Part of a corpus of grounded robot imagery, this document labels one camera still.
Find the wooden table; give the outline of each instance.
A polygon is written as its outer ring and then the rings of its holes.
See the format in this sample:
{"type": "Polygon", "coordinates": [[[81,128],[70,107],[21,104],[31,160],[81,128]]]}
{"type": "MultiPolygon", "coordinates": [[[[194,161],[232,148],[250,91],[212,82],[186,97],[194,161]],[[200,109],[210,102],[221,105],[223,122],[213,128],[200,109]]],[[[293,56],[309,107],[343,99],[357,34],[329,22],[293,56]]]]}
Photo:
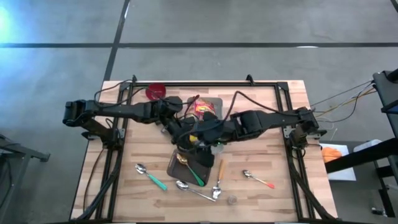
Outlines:
{"type": "MultiPolygon", "coordinates": [[[[287,82],[289,83],[293,107],[309,107],[304,82],[301,80],[287,82]]],[[[117,83],[114,81],[104,82],[103,88],[111,87],[117,83]]],[[[240,90],[263,105],[277,109],[275,91],[269,87],[168,87],[167,96],[179,96],[183,101],[196,94],[200,94],[202,97],[220,97],[223,99],[223,114],[225,115],[236,90],[240,90]]],[[[115,88],[103,92],[100,101],[115,103],[117,96],[118,88],[115,88]]],[[[134,96],[132,103],[142,101],[148,101],[144,91],[134,96]]],[[[252,104],[242,96],[238,96],[233,112],[244,110],[262,110],[262,108],[252,104]]],[[[105,117],[97,117],[96,120],[106,125],[105,117]]],[[[226,169],[224,179],[220,184],[223,192],[217,202],[211,202],[192,192],[179,190],[175,185],[176,180],[166,174],[175,146],[170,143],[170,138],[166,134],[160,132],[161,128],[161,126],[154,124],[145,125],[129,120],[114,210],[114,222],[297,221],[280,128],[267,130],[257,139],[228,144],[224,147],[222,154],[216,156],[209,184],[206,187],[197,187],[190,184],[193,189],[210,196],[211,188],[216,184],[220,159],[224,159],[226,169]],[[134,168],[137,163],[145,164],[152,175],[168,186],[168,191],[160,190],[148,177],[138,174],[134,168]],[[270,189],[255,180],[244,178],[242,175],[243,169],[249,169],[260,179],[273,183],[275,189],[270,189]],[[236,205],[227,204],[227,198],[230,195],[237,196],[238,202],[236,205]]],[[[100,140],[89,143],[71,218],[79,216],[83,211],[84,191],[94,161],[100,151],[100,140]]],[[[88,189],[87,205],[91,203],[100,188],[104,155],[105,153],[98,163],[88,189]]],[[[335,203],[319,147],[307,147],[304,161],[311,191],[326,210],[336,217],[335,203]]],[[[109,192],[105,198],[105,211],[108,207],[109,192]]],[[[303,210],[305,210],[302,192],[300,192],[300,199],[303,210]]]]}

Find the gray floor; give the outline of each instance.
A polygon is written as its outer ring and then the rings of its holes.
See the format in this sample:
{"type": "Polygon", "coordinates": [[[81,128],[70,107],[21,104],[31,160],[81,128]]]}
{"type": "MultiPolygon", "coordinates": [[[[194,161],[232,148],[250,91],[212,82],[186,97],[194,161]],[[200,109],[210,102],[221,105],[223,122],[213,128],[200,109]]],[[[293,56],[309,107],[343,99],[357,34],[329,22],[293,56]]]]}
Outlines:
{"type": "MultiPolygon", "coordinates": [[[[123,2],[0,1],[0,42],[113,42],[123,2]]],[[[398,13],[389,0],[135,0],[121,37],[121,42],[396,40],[398,13]]],[[[80,129],[62,124],[63,107],[67,100],[92,98],[101,88],[110,51],[0,49],[0,133],[52,154],[48,163],[31,162],[15,223],[68,219],[87,142],[80,129]]],[[[256,80],[305,80],[310,102],[315,103],[370,80],[374,72],[396,69],[397,58],[396,48],[119,49],[111,80],[133,74],[140,80],[242,80],[250,73],[256,80]]],[[[353,94],[317,109],[325,110],[353,94]]],[[[391,138],[380,107],[377,95],[364,97],[355,114],[336,123],[324,139],[334,132],[333,139],[340,141],[391,138]]],[[[327,117],[339,119],[351,109],[346,106],[327,117]]],[[[367,212],[369,203],[341,196],[348,185],[332,187],[341,218],[375,220],[367,212]]],[[[368,194],[366,189],[358,193],[368,194]]]]}

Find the orange-handled spoon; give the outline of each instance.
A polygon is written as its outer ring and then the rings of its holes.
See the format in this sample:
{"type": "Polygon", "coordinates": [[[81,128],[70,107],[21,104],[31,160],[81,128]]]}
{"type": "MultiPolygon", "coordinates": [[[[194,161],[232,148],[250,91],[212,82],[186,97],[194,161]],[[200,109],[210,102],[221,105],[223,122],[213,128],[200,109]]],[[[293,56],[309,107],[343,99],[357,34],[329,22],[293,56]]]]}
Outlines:
{"type": "Polygon", "coordinates": [[[246,178],[250,178],[250,177],[251,177],[251,178],[253,178],[253,179],[255,179],[255,180],[260,181],[261,183],[267,185],[268,187],[270,187],[270,188],[272,188],[272,189],[275,188],[274,184],[270,184],[270,183],[267,183],[267,182],[265,182],[265,181],[262,181],[262,180],[260,180],[260,179],[258,179],[258,178],[253,177],[253,175],[252,175],[252,174],[250,173],[250,171],[248,171],[248,170],[242,170],[242,172],[243,172],[243,175],[244,175],[246,178]]]}

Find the black metal stand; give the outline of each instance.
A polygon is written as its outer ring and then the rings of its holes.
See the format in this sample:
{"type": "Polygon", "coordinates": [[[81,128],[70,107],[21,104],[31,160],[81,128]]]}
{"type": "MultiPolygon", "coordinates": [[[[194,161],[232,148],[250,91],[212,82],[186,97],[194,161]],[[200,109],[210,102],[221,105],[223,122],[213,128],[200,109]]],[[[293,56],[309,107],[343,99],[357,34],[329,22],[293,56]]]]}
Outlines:
{"type": "MultiPolygon", "coordinates": [[[[374,88],[379,93],[383,108],[395,102],[398,96],[398,70],[394,72],[375,73],[374,88]]],[[[388,188],[386,187],[383,178],[394,176],[398,184],[398,114],[388,113],[387,117],[390,121],[391,128],[395,137],[387,141],[381,142],[375,146],[368,147],[362,151],[354,152],[343,156],[339,159],[327,162],[325,164],[326,171],[336,172],[350,167],[358,166],[366,162],[373,162],[376,166],[376,174],[379,177],[382,188],[379,189],[379,194],[383,202],[386,215],[388,217],[395,217],[395,212],[392,207],[390,198],[388,196],[388,188]],[[379,167],[377,160],[388,158],[389,166],[379,167]]]]}
{"type": "Polygon", "coordinates": [[[0,223],[3,223],[6,215],[10,213],[10,210],[12,210],[13,208],[15,194],[22,184],[22,180],[24,178],[30,158],[37,158],[40,159],[40,161],[42,162],[47,162],[50,154],[44,154],[33,149],[21,146],[19,143],[11,142],[1,134],[0,149],[7,151],[2,153],[1,157],[5,158],[5,160],[7,160],[9,164],[13,165],[9,165],[8,167],[8,169],[10,169],[9,172],[12,175],[12,182],[9,183],[4,181],[4,184],[7,184],[7,186],[1,187],[1,193],[4,193],[4,196],[1,194],[0,197],[5,197],[4,204],[0,208],[0,223]]]}

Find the spoon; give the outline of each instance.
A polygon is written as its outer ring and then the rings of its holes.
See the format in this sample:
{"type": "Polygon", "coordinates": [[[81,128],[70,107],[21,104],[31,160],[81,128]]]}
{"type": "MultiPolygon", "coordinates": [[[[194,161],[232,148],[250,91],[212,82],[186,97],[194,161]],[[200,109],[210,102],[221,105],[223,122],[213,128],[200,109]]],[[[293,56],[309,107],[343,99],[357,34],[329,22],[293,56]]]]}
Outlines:
{"type": "Polygon", "coordinates": [[[214,199],[218,199],[218,196],[221,194],[221,188],[218,185],[220,184],[223,178],[223,174],[224,174],[224,160],[222,159],[220,163],[220,170],[218,171],[217,185],[211,189],[214,199]]]}
{"type": "Polygon", "coordinates": [[[193,193],[196,193],[196,194],[198,194],[198,195],[200,195],[200,196],[202,196],[204,198],[207,198],[208,200],[211,200],[212,202],[216,201],[216,200],[212,199],[211,197],[207,197],[206,195],[203,195],[203,194],[197,192],[196,190],[192,190],[191,188],[189,188],[188,184],[185,183],[184,181],[178,180],[178,181],[175,182],[175,184],[177,185],[177,187],[180,190],[189,190],[189,191],[192,191],[193,193]]]}
{"type": "Polygon", "coordinates": [[[142,164],[136,164],[136,170],[140,174],[146,174],[156,185],[158,185],[162,190],[167,190],[167,186],[163,184],[160,180],[156,179],[153,175],[147,173],[147,169],[142,164]]]}
{"type": "Polygon", "coordinates": [[[252,174],[250,173],[250,171],[248,171],[248,170],[242,170],[242,172],[243,172],[243,175],[244,175],[246,178],[250,178],[250,177],[251,177],[251,178],[253,178],[253,179],[255,179],[255,180],[260,181],[261,183],[267,185],[268,187],[270,187],[270,188],[272,188],[272,189],[275,188],[274,184],[270,184],[270,183],[267,183],[267,182],[265,182],[265,181],[262,181],[262,180],[260,180],[260,179],[258,179],[258,178],[253,177],[253,175],[252,175],[252,174]]]}
{"type": "Polygon", "coordinates": [[[191,169],[191,167],[188,165],[188,159],[183,157],[182,155],[180,155],[179,153],[177,153],[177,159],[178,161],[183,164],[186,165],[189,170],[191,171],[191,173],[193,174],[193,176],[195,177],[195,179],[197,180],[198,184],[200,187],[203,187],[205,185],[205,183],[201,180],[201,178],[199,176],[197,176],[197,174],[191,169]]]}

